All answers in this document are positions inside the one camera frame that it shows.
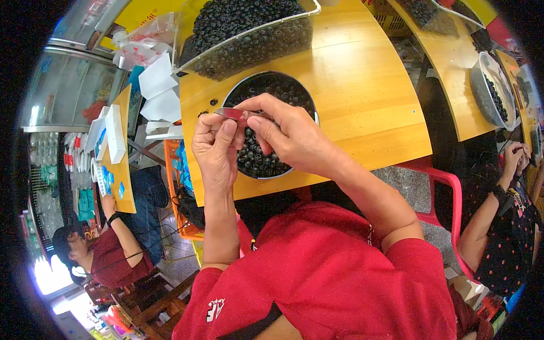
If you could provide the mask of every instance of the wooden table surface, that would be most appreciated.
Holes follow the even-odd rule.
[[[495,53],[497,53],[497,56],[499,57],[499,63],[503,67],[503,71],[506,73],[506,77],[508,78],[508,81],[510,82],[510,88],[512,89],[512,94],[514,95],[514,98],[515,98],[514,100],[516,102],[518,109],[520,110],[523,139],[525,143],[529,143],[529,148],[532,149],[531,131],[536,128],[536,122],[534,121],[534,119],[531,119],[532,123],[529,122],[529,119],[527,117],[527,110],[526,110],[527,104],[525,103],[525,98],[523,98],[521,89],[519,88],[517,84],[516,76],[520,72],[520,67],[517,66],[516,59],[512,58],[508,54],[501,52],[499,50],[495,50]]]
[[[127,145],[127,129],[128,129],[128,103],[131,96],[132,85],[127,86],[123,92],[117,96],[112,104],[119,105],[121,112],[121,125],[123,126],[123,136],[125,136],[125,145]],[[106,148],[104,157],[100,161],[102,165],[113,174],[112,195],[117,203],[117,211],[124,213],[136,213],[134,205],[134,197],[132,196],[131,176],[128,167],[128,153],[125,151],[123,159],[120,163],[112,164],[109,158],[109,147]],[[119,197],[119,185],[123,183],[125,193],[123,199]]]
[[[472,94],[469,76],[478,61],[478,52],[462,19],[454,19],[459,38],[424,31],[395,0],[387,1],[410,27],[436,70],[452,112],[457,139],[463,141],[498,128],[485,120]]]
[[[387,35],[358,0],[343,0],[314,16],[312,49],[253,67],[220,83],[190,74],[180,79],[180,103],[187,160],[196,201],[202,206],[200,169],[190,149],[200,112],[220,107],[242,79],[279,71],[300,81],[312,95],[325,134],[367,169],[432,153],[416,92]],[[234,199],[269,194],[326,181],[292,171],[273,180],[241,173]]]

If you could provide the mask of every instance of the woman's hand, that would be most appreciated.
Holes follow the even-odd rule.
[[[252,116],[248,118],[248,126],[257,133],[264,153],[274,149],[282,162],[297,170],[334,180],[338,167],[351,161],[301,107],[293,107],[265,93],[247,99],[235,108],[263,110],[271,115],[277,124]]]
[[[523,144],[523,155],[521,156],[520,160],[518,161],[518,165],[516,168],[516,175],[521,176],[523,170],[529,165],[529,160],[531,159],[531,150],[529,149],[529,144],[525,143]]]
[[[115,211],[117,210],[117,204],[115,204],[115,198],[111,195],[105,195],[101,200],[102,210],[104,210],[104,215],[109,219]]]
[[[499,180],[499,185],[504,190],[508,190],[510,182],[516,173],[521,157],[525,154],[523,151],[523,144],[519,142],[513,142],[504,149],[504,169],[503,174]]]
[[[191,149],[202,173],[204,191],[232,191],[238,173],[236,152],[243,144],[243,130],[235,121],[214,113],[199,117]]]

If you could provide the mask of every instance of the fingernail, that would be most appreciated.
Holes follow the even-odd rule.
[[[248,118],[248,126],[252,128],[253,130],[259,129],[259,126],[261,126],[261,119],[260,117],[252,116]]]
[[[223,129],[225,130],[225,133],[228,133],[228,134],[234,134],[236,132],[236,128],[237,128],[237,124],[235,121],[233,121],[232,119],[227,119],[224,123],[223,123]]]

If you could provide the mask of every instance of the red shirt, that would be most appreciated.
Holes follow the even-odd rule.
[[[151,274],[153,263],[144,251],[144,257],[134,267],[128,264],[119,238],[112,229],[99,236],[89,249],[94,250],[91,277],[99,284],[120,288]]]
[[[384,255],[368,234],[366,220],[332,204],[293,206],[267,222],[257,250],[197,275],[172,339],[216,339],[273,302],[304,339],[455,339],[438,249],[404,239]]]

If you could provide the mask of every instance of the small knife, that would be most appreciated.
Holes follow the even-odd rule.
[[[234,119],[238,122],[238,125],[242,127],[248,126],[248,118],[251,116],[261,116],[268,120],[274,121],[274,119],[266,112],[257,113],[253,111],[233,109],[230,107],[218,108],[214,111],[214,113],[222,115],[223,117],[226,117],[226,118]]]

